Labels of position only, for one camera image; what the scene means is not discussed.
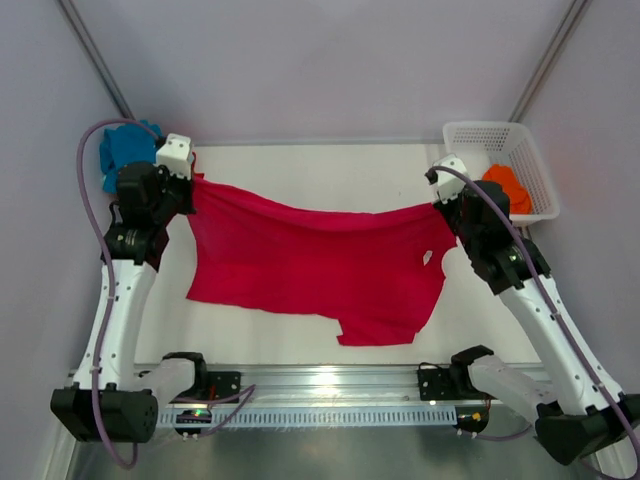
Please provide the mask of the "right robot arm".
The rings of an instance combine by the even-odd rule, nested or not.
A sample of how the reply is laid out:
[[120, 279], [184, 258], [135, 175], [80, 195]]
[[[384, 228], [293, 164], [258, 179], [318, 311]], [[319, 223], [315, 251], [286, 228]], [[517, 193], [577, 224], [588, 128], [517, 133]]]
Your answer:
[[437, 186], [435, 207], [460, 240], [474, 272], [510, 310], [549, 376], [540, 384], [479, 345], [455, 354], [448, 385], [460, 397], [483, 393], [514, 410], [558, 463], [629, 439], [639, 444], [639, 397], [606, 372], [572, 322], [536, 245], [508, 220], [508, 197], [494, 182]]

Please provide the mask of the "magenta t shirt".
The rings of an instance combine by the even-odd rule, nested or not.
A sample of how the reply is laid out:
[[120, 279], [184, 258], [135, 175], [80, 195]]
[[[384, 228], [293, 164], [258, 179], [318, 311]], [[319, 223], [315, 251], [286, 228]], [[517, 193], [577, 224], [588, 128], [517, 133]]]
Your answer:
[[295, 208], [194, 166], [187, 299], [336, 320], [348, 347], [410, 344], [445, 285], [456, 239], [430, 203], [382, 213]]

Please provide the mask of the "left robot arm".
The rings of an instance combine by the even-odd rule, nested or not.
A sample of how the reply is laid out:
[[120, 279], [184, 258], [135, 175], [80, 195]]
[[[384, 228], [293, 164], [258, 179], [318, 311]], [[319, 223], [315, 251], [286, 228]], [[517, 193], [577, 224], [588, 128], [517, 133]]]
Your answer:
[[210, 379], [200, 353], [171, 352], [145, 375], [134, 368], [142, 314], [169, 242], [167, 226], [194, 213], [193, 161], [134, 162], [117, 175], [102, 232], [102, 284], [90, 339], [68, 387], [50, 408], [80, 442], [148, 442], [160, 409], [203, 399]]

